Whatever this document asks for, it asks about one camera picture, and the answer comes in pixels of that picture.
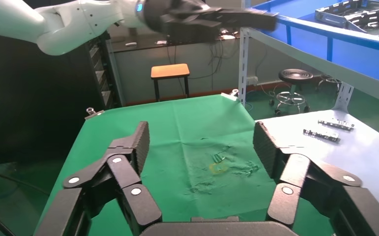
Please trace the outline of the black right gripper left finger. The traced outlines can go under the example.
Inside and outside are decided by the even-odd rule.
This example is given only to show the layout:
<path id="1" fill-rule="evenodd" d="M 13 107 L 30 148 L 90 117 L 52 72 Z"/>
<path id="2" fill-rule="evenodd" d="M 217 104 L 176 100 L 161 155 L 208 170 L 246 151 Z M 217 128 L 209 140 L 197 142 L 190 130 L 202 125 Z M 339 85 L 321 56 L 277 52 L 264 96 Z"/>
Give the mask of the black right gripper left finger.
<path id="1" fill-rule="evenodd" d="M 162 212 L 142 184 L 149 151 L 149 125 L 114 139 L 103 156 L 68 176 L 36 229 L 36 236 L 86 236 L 104 205 L 116 200 L 133 235 L 162 221 Z"/>

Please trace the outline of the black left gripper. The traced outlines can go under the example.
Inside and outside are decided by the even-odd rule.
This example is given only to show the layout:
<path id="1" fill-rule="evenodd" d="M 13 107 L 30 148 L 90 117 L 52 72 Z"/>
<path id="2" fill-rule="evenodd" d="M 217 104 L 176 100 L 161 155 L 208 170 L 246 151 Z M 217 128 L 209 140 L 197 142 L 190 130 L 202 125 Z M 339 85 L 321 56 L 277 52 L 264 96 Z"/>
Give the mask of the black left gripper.
<path id="1" fill-rule="evenodd" d="M 209 8 L 207 10 L 171 9 L 175 0 L 146 0 L 143 6 L 145 24 L 152 31 L 162 32 L 161 16 L 169 12 L 166 35 L 172 43 L 209 43 L 220 35 L 220 28 L 276 29 L 276 14 L 241 8 Z"/>

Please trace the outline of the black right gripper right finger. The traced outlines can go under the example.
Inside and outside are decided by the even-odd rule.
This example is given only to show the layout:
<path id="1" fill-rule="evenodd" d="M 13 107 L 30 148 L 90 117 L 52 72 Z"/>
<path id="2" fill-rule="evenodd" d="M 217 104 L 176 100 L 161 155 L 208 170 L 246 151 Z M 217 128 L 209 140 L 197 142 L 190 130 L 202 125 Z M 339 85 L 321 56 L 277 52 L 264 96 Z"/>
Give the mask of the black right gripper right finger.
<path id="1" fill-rule="evenodd" d="M 336 236 L 379 236 L 379 202 L 363 181 L 302 149 L 277 145 L 261 121 L 253 134 L 256 154 L 276 182 L 266 219 L 294 226 L 299 199 L 329 218 Z"/>

